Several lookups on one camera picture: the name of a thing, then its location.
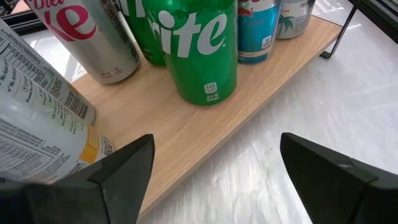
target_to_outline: white floor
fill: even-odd
[[[317,0],[313,14],[343,24],[351,7]],[[69,80],[84,73],[48,31],[25,38]],[[280,157],[283,132],[398,174],[398,46],[357,12],[331,59],[296,74],[139,223],[311,223]]]

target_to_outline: yellow label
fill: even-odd
[[[81,152],[79,159],[93,164],[100,152],[100,137],[91,126],[87,126],[87,141],[85,148]]]

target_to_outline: wooden shelf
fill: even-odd
[[[239,65],[238,87],[226,101],[209,107],[181,99],[166,68],[142,58],[139,70],[114,85],[89,75],[73,85],[97,109],[94,127],[117,149],[143,134],[155,136],[152,178],[140,216],[146,214],[253,117],[302,67],[319,56],[341,27],[312,17],[300,37],[278,40],[271,57]]]

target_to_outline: sprite logo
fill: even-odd
[[[219,37],[225,30],[227,17],[225,14],[221,14],[213,18],[209,23],[204,25],[196,24],[197,13],[189,14],[187,22],[179,28],[178,30],[171,31],[169,29],[173,28],[175,25],[174,17],[167,11],[160,11],[158,15],[159,21],[163,27],[160,27],[156,22],[149,20],[152,30],[160,35],[162,41],[163,51],[167,54],[171,54],[171,40],[172,35],[177,35],[178,40],[178,50],[177,56],[182,58],[187,58],[189,56],[192,44],[193,35],[199,35],[196,48],[202,55],[209,55],[216,52],[221,46],[224,47],[225,37],[216,45],[210,43],[211,40]],[[218,28],[214,35],[213,29],[218,24]]]

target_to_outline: soda can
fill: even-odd
[[[116,0],[116,4],[147,61],[153,65],[165,66],[163,51],[150,28],[142,0]]]
[[[239,0],[240,63],[258,63],[269,57],[275,41],[280,5],[280,0]]]
[[[52,184],[114,152],[112,144],[0,58],[0,176]]]
[[[131,75],[139,56],[109,0],[24,0],[99,83]]]
[[[93,123],[94,106],[3,20],[0,20],[0,57],[6,59],[88,124]]]
[[[303,34],[314,5],[315,0],[283,0],[277,38],[288,39]]]
[[[145,0],[144,9],[182,98],[213,105],[236,88],[235,0]]]

